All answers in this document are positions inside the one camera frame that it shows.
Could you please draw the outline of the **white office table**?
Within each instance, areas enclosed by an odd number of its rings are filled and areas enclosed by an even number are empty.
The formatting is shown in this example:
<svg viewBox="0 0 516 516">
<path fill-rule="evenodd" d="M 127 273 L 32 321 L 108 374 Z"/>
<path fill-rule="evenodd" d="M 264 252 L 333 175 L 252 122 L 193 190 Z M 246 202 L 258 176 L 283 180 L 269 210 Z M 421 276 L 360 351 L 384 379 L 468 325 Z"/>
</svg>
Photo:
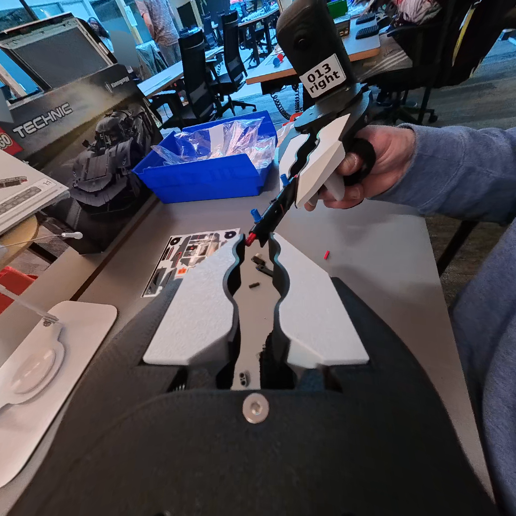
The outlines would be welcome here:
<svg viewBox="0 0 516 516">
<path fill-rule="evenodd" d="M 137 84 L 140 91 L 148 99 L 154 95 L 170 89 L 170 87 L 184 76 L 183 61 L 177 62 L 164 71 Z"/>
</svg>

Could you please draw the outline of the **red plastic bin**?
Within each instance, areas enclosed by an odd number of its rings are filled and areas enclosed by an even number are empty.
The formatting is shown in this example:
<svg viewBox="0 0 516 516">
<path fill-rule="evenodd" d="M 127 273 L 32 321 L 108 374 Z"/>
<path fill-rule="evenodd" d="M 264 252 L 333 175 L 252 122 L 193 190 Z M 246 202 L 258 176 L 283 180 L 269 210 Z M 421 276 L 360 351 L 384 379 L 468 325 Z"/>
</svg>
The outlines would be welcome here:
<svg viewBox="0 0 516 516">
<path fill-rule="evenodd" d="M 37 275 L 24 274 L 9 266 L 1 270 L 1 285 L 16 295 L 21 295 L 37 278 Z"/>
</svg>

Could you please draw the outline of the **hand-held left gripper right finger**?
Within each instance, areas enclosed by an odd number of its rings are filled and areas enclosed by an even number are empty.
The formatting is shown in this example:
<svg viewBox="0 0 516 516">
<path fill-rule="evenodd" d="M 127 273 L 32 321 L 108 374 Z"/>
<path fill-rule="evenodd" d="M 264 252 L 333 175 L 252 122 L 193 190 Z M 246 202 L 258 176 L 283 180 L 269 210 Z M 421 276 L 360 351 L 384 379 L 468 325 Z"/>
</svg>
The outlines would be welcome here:
<svg viewBox="0 0 516 516">
<path fill-rule="evenodd" d="M 280 298 L 260 354 L 261 387 L 294 389 L 305 371 L 368 364 L 335 278 L 278 233 L 268 246 Z"/>
</svg>

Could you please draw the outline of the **lego instruction booklet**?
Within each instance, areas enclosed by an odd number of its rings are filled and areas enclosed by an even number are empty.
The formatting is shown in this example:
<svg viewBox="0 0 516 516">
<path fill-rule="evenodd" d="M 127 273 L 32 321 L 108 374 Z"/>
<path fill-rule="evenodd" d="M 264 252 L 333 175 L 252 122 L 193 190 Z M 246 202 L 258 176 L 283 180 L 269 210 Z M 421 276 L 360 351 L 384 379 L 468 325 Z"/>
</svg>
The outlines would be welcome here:
<svg viewBox="0 0 516 516">
<path fill-rule="evenodd" d="M 67 186 L 1 151 L 1 234 L 69 197 Z"/>
</svg>

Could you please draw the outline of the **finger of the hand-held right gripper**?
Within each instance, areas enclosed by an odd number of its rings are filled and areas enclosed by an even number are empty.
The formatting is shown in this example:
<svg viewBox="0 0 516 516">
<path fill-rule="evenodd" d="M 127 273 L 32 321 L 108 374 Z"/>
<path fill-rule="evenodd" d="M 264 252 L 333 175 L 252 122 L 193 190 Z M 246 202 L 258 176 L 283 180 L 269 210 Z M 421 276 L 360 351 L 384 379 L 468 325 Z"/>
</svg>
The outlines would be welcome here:
<svg viewBox="0 0 516 516">
<path fill-rule="evenodd" d="M 279 186 L 285 186 L 282 179 L 291 179 L 302 174 L 306 169 L 309 156 L 318 145 L 319 139 L 315 134 L 289 132 L 279 147 Z"/>
<path fill-rule="evenodd" d="M 344 179 L 335 170 L 346 155 L 342 137 L 349 117 L 350 114 L 345 114 L 333 120 L 317 134 L 315 149 L 309 153 L 307 164 L 299 175 L 296 208 L 314 200 L 322 186 L 336 201 L 345 197 Z"/>
</svg>

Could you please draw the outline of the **blue plastic bin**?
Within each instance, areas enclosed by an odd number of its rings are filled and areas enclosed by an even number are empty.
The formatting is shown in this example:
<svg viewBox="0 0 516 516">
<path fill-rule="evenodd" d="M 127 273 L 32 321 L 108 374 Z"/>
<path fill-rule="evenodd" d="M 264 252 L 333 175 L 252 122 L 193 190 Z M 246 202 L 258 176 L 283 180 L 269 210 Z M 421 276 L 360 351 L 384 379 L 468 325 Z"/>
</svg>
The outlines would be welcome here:
<svg viewBox="0 0 516 516">
<path fill-rule="evenodd" d="M 210 128 L 228 121 L 261 117 L 265 118 L 265 128 L 260 129 L 259 134 L 277 136 L 270 115 L 265 110 L 190 126 L 182 132 Z M 171 132 L 161 141 L 166 149 L 177 149 L 173 135 L 179 133 Z M 163 158 L 151 149 L 151 152 L 133 168 L 133 172 L 163 203 L 179 203 L 257 196 L 266 183 L 271 166 L 272 163 L 257 170 L 245 155 L 195 163 L 165 164 Z"/>
</svg>

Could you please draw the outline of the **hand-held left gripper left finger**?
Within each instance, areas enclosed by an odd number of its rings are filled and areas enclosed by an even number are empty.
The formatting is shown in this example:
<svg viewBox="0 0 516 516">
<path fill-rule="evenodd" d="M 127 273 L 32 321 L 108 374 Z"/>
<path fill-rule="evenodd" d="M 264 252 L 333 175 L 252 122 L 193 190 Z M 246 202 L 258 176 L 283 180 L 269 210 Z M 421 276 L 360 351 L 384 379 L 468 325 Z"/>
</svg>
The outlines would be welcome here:
<svg viewBox="0 0 516 516">
<path fill-rule="evenodd" d="M 236 234 L 177 283 L 145 364 L 205 370 L 218 389 L 231 389 L 241 348 L 234 295 L 242 285 L 244 241 L 244 234 Z"/>
</svg>

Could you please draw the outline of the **black lego set box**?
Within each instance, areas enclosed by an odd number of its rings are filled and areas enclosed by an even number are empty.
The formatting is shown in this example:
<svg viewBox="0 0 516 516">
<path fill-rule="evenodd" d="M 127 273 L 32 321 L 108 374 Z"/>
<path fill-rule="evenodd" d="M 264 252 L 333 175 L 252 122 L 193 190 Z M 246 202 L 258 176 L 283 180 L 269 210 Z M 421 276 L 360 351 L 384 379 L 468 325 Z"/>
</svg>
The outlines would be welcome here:
<svg viewBox="0 0 516 516">
<path fill-rule="evenodd" d="M 37 216 L 48 230 L 78 231 L 80 255 L 104 252 L 151 191 L 133 172 L 162 140 L 162 119 L 123 65 L 9 107 L 1 148 L 68 187 Z"/>
</svg>

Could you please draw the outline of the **wooden office desk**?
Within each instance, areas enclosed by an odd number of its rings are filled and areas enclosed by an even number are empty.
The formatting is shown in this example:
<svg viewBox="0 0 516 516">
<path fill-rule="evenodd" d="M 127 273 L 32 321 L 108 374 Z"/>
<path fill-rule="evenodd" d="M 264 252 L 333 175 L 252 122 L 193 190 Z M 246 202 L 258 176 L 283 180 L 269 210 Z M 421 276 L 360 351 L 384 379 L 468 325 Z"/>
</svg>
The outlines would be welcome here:
<svg viewBox="0 0 516 516">
<path fill-rule="evenodd" d="M 388 37 L 386 28 L 379 34 L 367 38 L 356 39 L 356 33 L 362 29 L 373 26 L 375 20 L 357 25 L 357 17 L 350 19 L 349 34 L 342 38 L 345 50 L 359 78 L 381 73 L 382 71 L 411 68 L 412 60 L 405 51 L 398 46 L 393 37 Z M 279 54 L 270 55 L 255 69 L 248 72 L 247 85 L 277 82 L 282 85 L 298 84 L 300 82 L 297 73 L 286 56 L 279 65 L 274 60 Z"/>
</svg>

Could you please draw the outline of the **black office chair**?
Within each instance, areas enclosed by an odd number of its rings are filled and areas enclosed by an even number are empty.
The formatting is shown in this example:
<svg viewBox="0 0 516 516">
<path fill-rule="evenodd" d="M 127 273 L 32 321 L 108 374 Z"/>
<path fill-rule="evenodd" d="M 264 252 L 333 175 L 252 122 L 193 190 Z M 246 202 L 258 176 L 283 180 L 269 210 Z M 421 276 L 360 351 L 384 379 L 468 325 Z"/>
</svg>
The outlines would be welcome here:
<svg viewBox="0 0 516 516">
<path fill-rule="evenodd" d="M 377 72 L 367 83 L 396 94 L 377 119 L 422 125 L 438 117 L 427 108 L 433 89 L 466 81 L 500 34 L 515 29 L 515 1 L 432 1 L 440 10 L 418 24 L 397 25 L 386 36 L 411 60 L 411 66 Z"/>
<path fill-rule="evenodd" d="M 230 109 L 235 116 L 235 106 L 250 107 L 253 112 L 256 112 L 255 105 L 234 101 L 231 98 L 231 94 L 235 94 L 244 86 L 248 75 L 240 55 L 237 11 L 231 11 L 228 15 L 223 15 L 221 21 L 223 23 L 224 65 L 227 72 L 215 79 L 213 88 L 216 95 L 221 99 L 225 96 L 228 97 L 228 102 L 223 106 L 222 113 Z"/>
<path fill-rule="evenodd" d="M 183 64 L 184 91 L 188 104 L 178 114 L 178 127 L 183 129 L 221 117 L 221 106 L 210 83 L 202 30 L 179 38 Z"/>
</svg>

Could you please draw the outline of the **person's right forearm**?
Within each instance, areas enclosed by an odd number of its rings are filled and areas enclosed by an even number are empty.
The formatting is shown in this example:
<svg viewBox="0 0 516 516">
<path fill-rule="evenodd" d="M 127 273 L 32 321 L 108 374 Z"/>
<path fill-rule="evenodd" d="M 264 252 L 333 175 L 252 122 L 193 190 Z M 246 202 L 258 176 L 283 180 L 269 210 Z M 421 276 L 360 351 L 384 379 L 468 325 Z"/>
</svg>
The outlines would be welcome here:
<svg viewBox="0 0 516 516">
<path fill-rule="evenodd" d="M 415 135 L 404 176 L 375 200 L 422 215 L 507 225 L 515 219 L 515 128 L 432 128 L 403 124 Z"/>
</svg>

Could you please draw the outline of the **black lego beam assembly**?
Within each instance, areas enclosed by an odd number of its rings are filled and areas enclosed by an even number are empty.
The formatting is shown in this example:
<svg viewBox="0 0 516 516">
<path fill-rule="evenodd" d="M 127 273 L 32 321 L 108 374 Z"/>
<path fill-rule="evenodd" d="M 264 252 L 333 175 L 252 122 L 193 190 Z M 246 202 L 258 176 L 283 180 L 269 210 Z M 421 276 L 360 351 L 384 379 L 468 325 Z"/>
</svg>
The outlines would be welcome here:
<svg viewBox="0 0 516 516">
<path fill-rule="evenodd" d="M 271 200 L 268 208 L 260 215 L 257 209 L 251 210 L 255 224 L 245 240 L 245 245 L 250 247 L 255 241 L 263 247 L 277 226 L 295 203 L 298 191 L 299 173 L 288 178 L 286 174 L 280 175 L 280 183 L 283 187 L 278 195 Z"/>
</svg>

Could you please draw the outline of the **person's blue clothing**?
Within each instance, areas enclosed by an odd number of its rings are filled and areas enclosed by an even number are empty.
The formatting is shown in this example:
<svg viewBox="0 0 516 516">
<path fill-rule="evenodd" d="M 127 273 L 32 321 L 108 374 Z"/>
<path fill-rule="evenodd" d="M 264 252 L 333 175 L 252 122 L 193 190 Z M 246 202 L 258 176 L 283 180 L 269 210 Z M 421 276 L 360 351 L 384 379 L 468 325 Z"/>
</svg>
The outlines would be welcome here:
<svg viewBox="0 0 516 516">
<path fill-rule="evenodd" d="M 515 223 L 450 310 L 493 491 L 515 515 Z"/>
</svg>

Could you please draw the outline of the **grey equipment case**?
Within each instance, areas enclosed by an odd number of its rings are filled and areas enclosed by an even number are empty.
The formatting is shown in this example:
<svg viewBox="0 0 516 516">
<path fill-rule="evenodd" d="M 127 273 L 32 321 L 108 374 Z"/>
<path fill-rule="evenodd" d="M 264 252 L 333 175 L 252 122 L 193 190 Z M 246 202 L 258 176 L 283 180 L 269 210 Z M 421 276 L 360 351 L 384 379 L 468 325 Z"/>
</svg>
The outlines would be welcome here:
<svg viewBox="0 0 516 516">
<path fill-rule="evenodd" d="M 66 12 L 1 31 L 7 57 L 41 91 L 49 91 L 117 63 L 90 25 Z"/>
</svg>

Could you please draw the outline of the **person's right hand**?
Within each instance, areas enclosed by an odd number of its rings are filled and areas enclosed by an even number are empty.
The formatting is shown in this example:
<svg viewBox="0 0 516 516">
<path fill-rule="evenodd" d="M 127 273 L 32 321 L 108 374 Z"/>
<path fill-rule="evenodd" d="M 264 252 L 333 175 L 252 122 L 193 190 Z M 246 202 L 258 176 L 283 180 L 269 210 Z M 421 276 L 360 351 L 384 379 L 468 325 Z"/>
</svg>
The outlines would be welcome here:
<svg viewBox="0 0 516 516">
<path fill-rule="evenodd" d="M 366 198 L 382 196 L 404 177 L 412 162 L 416 138 L 410 128 L 366 126 L 357 132 L 357 137 L 367 140 L 374 148 L 375 165 L 361 183 L 346 188 L 340 201 L 322 188 L 318 200 L 328 208 L 346 210 Z"/>
</svg>

